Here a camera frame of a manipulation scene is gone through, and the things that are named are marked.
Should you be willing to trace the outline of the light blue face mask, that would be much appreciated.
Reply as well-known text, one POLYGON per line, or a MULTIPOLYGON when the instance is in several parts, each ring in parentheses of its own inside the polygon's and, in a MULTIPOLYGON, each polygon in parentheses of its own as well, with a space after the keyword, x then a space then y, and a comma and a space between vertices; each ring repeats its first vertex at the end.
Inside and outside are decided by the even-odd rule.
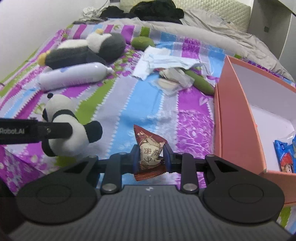
POLYGON ((170 53, 170 49, 149 46, 144 51, 144 63, 147 63, 148 68, 151 70, 161 68, 183 68, 189 70, 193 67, 201 67, 204 65, 204 63, 198 59, 173 56, 170 55, 170 53))

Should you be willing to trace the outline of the black clothes pile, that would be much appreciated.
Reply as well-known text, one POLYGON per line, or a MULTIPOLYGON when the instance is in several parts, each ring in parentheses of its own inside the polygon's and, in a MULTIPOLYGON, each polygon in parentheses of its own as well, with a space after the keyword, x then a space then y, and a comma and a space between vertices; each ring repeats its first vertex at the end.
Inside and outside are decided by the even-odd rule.
POLYGON ((182 24, 184 11, 176 8, 173 1, 141 1, 128 13, 116 6, 107 7, 100 15, 101 19, 139 18, 141 21, 170 22, 182 24))

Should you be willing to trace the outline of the green long plush stick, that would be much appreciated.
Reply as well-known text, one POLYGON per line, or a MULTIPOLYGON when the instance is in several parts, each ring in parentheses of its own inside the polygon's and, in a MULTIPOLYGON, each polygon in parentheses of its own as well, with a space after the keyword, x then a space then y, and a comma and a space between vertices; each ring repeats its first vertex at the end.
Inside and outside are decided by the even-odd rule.
MULTIPOLYGON (((136 49, 136 50, 141 50, 145 51, 146 48, 149 46, 155 47, 154 42, 152 39, 148 37, 136 37, 132 40, 131 46, 136 49)), ((214 87, 207 81, 205 80, 202 76, 197 75, 194 71, 191 69, 185 70, 181 68, 187 75, 190 77, 194 78, 194 83, 193 86, 196 87, 196 89, 200 90, 203 94, 213 96, 214 95, 214 87)))

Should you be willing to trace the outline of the small panda plush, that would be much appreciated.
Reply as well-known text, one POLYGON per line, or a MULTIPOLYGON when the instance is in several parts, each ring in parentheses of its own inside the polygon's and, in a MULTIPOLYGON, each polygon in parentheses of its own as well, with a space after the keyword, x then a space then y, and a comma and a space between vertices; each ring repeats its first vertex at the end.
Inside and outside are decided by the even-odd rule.
POLYGON ((85 125, 75 116, 75 103, 62 94, 47 95, 43 110, 47 122, 47 138, 42 141, 42 150, 49 157, 74 157, 89 144, 101 139, 102 125, 94 120, 85 125))

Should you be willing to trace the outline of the grey white penguin plush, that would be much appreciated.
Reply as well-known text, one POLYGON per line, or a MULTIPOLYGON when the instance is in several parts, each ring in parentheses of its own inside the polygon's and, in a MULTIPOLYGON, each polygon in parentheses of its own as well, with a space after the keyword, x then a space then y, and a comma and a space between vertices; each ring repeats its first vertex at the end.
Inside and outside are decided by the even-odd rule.
POLYGON ((53 70, 92 62, 107 65, 121 57, 125 48, 126 41, 120 33, 97 29, 86 39, 63 41, 56 49, 42 53, 37 63, 53 70))

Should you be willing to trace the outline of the white spray bottle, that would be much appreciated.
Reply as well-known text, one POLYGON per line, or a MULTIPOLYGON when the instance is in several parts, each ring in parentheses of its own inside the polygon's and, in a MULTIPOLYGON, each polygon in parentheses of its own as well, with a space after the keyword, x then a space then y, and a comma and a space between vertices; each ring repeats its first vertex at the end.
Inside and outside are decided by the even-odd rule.
POLYGON ((92 62, 43 72, 37 78, 37 85, 44 91, 55 90, 100 82, 113 73, 111 67, 92 62))

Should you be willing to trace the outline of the orange cardboard box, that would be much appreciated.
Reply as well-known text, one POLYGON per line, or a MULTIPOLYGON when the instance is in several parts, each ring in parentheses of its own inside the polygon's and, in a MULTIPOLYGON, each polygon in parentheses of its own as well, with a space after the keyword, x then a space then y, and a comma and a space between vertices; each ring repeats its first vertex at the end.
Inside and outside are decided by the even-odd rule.
POLYGON ((281 170, 273 143, 295 131, 295 88, 227 56, 215 87, 214 153, 276 183, 295 205, 295 174, 281 170))

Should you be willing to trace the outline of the white crumpled cloth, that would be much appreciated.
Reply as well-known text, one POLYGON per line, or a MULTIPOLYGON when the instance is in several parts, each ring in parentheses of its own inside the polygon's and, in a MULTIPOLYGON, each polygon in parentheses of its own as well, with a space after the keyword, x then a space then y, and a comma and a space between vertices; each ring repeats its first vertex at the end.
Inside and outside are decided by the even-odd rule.
POLYGON ((82 22, 103 22, 107 18, 106 17, 100 17, 102 12, 106 9, 105 6, 103 6, 100 9, 94 8, 92 6, 86 7, 82 10, 82 16, 79 18, 79 21, 82 22))

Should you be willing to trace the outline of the striped floral bed sheet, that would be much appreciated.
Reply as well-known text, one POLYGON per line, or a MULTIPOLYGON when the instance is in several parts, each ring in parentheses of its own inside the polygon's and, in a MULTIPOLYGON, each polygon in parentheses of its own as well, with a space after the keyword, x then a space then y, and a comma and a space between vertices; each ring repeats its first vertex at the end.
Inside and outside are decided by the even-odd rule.
POLYGON ((129 152, 135 144, 134 125, 165 138, 175 151, 188 152, 202 158, 214 149, 214 99, 195 87, 167 96, 152 81, 132 76, 142 55, 129 44, 138 36, 152 38, 158 48, 167 48, 173 56, 198 59, 201 67, 193 71, 211 84, 216 84, 226 56, 242 59, 258 68, 285 79, 285 75, 267 64, 260 64, 237 50, 217 48, 201 39, 183 37, 180 33, 139 25, 70 25, 59 30, 35 51, 21 66, 1 81, 1 117, 42 119, 47 101, 46 93, 35 82, 46 69, 37 63, 44 52, 53 50, 65 40, 85 39, 95 29, 106 33, 120 33, 128 45, 124 54, 111 64, 114 73, 95 84, 66 87, 59 94, 74 102, 74 113, 81 123, 99 121, 103 127, 101 140, 90 144, 82 156, 97 155, 108 158, 117 152, 129 152))

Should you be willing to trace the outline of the red snack packet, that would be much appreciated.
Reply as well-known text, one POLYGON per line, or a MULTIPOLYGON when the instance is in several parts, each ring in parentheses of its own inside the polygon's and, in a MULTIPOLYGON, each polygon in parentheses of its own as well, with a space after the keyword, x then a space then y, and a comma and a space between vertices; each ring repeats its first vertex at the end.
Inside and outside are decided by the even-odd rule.
POLYGON ((161 153, 168 141, 138 125, 134 125, 133 129, 140 150, 135 180, 142 181, 164 174, 166 168, 161 153))

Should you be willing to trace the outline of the blue snack packet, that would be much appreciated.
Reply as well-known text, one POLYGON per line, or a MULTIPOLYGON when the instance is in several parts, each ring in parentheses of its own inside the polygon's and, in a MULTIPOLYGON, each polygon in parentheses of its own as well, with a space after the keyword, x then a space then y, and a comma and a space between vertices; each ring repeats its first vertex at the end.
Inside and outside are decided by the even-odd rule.
POLYGON ((274 141, 281 172, 295 173, 295 135, 274 141))

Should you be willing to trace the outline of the clear bag with pads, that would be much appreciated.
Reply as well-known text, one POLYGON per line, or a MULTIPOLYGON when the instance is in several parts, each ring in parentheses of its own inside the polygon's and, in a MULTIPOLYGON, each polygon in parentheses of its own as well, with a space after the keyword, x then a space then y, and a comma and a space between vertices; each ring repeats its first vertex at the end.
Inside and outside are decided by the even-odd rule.
POLYGON ((180 90, 193 86, 194 78, 187 75, 181 68, 161 69, 151 85, 162 90, 167 96, 172 96, 180 90))

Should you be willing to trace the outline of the grey wardrobe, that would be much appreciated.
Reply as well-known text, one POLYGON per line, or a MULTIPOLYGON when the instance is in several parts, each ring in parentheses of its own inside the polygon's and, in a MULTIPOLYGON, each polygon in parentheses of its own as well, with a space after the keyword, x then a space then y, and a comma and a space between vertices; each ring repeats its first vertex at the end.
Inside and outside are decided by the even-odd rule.
POLYGON ((248 33, 262 40, 295 76, 295 1, 253 1, 248 33))

